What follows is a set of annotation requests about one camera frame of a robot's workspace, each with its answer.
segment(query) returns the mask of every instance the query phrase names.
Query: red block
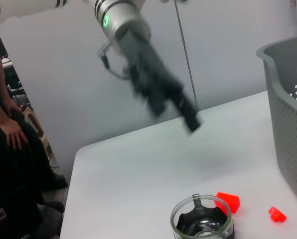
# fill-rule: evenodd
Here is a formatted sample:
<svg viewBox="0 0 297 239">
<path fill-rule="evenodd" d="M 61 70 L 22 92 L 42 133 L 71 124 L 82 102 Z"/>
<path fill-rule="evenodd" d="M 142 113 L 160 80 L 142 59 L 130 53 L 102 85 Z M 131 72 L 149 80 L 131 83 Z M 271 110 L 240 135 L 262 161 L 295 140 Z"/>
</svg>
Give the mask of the red block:
<svg viewBox="0 0 297 239">
<path fill-rule="evenodd" d="M 276 222 L 281 222 L 283 223 L 287 217 L 281 213 L 281 211 L 279 211 L 277 208 L 275 207 L 272 207 L 270 208 L 269 210 L 269 213 L 272 215 L 271 216 L 271 219 L 276 223 Z"/>
<path fill-rule="evenodd" d="M 226 193 L 218 193 L 216 196 L 224 200 L 228 204 L 232 213 L 237 212 L 237 210 L 239 209 L 240 201 L 238 196 L 234 196 Z M 215 202 L 215 205 L 219 207 L 225 214 L 227 214 L 226 209 L 222 204 Z"/>
</svg>

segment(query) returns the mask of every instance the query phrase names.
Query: glass cup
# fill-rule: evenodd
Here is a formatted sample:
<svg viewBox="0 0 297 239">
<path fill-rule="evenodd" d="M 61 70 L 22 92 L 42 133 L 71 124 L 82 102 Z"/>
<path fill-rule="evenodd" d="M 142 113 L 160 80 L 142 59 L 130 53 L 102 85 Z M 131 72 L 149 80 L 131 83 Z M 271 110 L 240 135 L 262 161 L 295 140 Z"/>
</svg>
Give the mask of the glass cup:
<svg viewBox="0 0 297 239">
<path fill-rule="evenodd" d="M 211 195 L 195 194 L 173 209 L 170 223 L 175 239 L 234 239 L 229 206 Z"/>
</svg>

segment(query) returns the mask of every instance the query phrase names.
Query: white wall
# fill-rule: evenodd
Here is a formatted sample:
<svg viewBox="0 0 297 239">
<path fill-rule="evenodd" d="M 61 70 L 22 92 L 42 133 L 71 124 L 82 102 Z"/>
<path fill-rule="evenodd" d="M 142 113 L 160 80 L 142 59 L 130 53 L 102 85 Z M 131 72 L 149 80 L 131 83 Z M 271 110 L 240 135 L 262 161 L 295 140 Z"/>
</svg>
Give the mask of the white wall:
<svg viewBox="0 0 297 239">
<path fill-rule="evenodd" d="M 69 180 L 75 153 L 88 144 L 155 123 L 128 83 L 109 75 L 97 58 L 106 42 L 92 8 L 72 0 L 64 9 L 11 19 L 3 43 Z M 192 96 L 173 2 L 148 0 L 143 8 L 152 42 Z M 121 59 L 110 57 L 113 66 Z M 176 117 L 169 111 L 162 119 Z"/>
<path fill-rule="evenodd" d="M 297 35 L 290 0 L 188 0 L 178 9 L 200 109 L 264 91 L 256 51 Z"/>
</svg>

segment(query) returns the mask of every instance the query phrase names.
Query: person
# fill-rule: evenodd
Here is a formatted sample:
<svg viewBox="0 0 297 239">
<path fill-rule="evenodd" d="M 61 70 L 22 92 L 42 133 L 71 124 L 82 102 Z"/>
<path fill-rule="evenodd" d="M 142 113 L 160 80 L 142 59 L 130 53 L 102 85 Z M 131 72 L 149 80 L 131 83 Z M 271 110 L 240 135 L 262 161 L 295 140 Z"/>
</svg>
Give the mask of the person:
<svg viewBox="0 0 297 239">
<path fill-rule="evenodd" d="M 1 57 L 0 131 L 38 204 L 46 205 L 41 191 L 68 186 L 63 175 L 53 173 L 38 134 L 25 122 L 22 111 L 9 96 Z"/>
</svg>

